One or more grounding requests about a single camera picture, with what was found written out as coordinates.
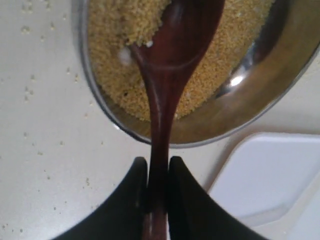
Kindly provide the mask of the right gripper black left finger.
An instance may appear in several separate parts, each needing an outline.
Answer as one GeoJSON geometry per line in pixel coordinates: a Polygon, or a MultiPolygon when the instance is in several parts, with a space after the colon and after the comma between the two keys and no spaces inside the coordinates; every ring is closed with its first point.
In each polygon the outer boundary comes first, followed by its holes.
{"type": "Polygon", "coordinates": [[[60,240],[141,240],[146,208],[147,161],[134,159],[124,179],[93,213],[60,240]]]}

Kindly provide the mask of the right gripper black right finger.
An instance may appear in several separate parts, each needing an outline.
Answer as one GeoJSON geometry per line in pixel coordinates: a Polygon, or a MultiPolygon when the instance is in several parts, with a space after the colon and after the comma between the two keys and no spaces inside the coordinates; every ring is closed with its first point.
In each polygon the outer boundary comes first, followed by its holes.
{"type": "Polygon", "coordinates": [[[169,163],[167,211],[172,240],[264,239],[213,201],[179,156],[169,163]]]}

